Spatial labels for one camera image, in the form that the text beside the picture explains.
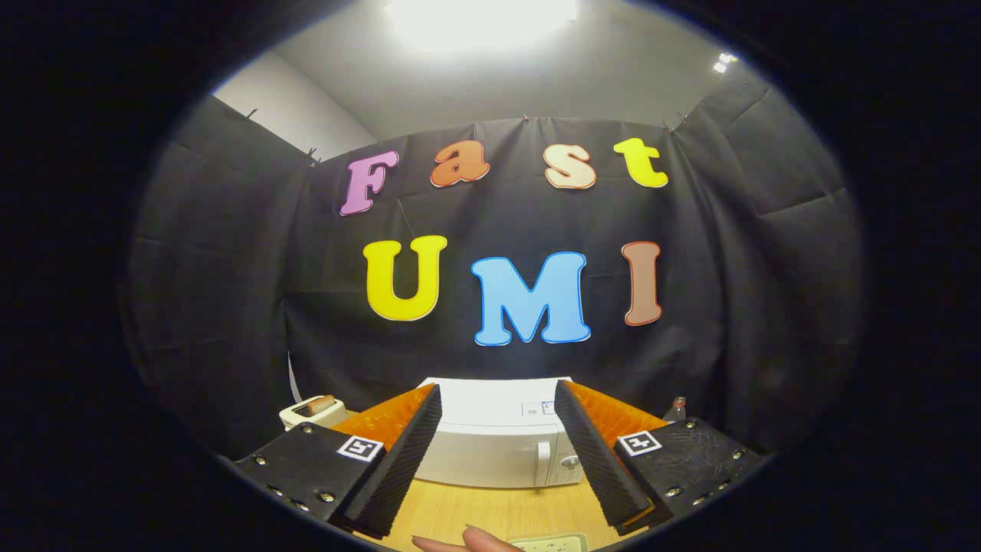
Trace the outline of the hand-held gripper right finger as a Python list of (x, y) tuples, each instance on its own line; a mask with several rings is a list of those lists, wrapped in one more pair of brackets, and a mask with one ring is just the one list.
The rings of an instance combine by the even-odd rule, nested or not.
[(694, 516), (767, 464), (702, 419), (666, 422), (576, 382), (557, 381), (554, 405), (606, 523), (623, 537)]

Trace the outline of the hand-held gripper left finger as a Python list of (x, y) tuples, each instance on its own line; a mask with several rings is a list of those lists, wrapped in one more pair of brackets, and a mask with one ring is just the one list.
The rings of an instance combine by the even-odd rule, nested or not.
[(441, 421), (429, 383), (326, 429), (301, 422), (235, 461), (246, 482), (302, 516), (388, 537)]

